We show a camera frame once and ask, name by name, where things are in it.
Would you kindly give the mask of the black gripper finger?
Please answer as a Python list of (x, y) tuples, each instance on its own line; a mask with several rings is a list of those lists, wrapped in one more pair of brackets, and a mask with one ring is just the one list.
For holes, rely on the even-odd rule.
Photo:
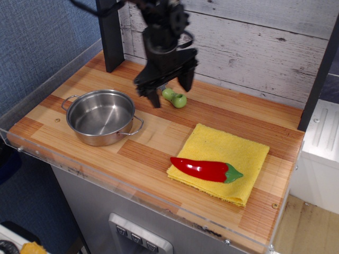
[(183, 72), (177, 77), (179, 84), (186, 91), (190, 91), (194, 79), (194, 70), (190, 69), (187, 72)]
[(154, 108), (161, 108), (159, 95), (156, 89), (151, 89), (147, 92), (147, 98), (150, 100)]

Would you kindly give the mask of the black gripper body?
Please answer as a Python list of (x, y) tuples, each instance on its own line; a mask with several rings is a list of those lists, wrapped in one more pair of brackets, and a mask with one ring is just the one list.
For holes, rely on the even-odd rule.
[(139, 96), (147, 97), (147, 92), (157, 89), (190, 69), (195, 70), (198, 62), (195, 48), (172, 50), (165, 54), (150, 54), (144, 69), (134, 79)]

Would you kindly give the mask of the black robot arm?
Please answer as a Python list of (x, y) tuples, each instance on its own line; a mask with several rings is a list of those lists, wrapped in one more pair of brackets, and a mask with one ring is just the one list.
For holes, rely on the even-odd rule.
[(185, 91), (192, 86), (198, 64), (194, 37), (186, 27), (189, 14), (180, 1), (134, 1), (146, 23), (142, 33), (147, 63), (134, 79), (140, 96), (159, 108), (157, 89), (177, 78)]

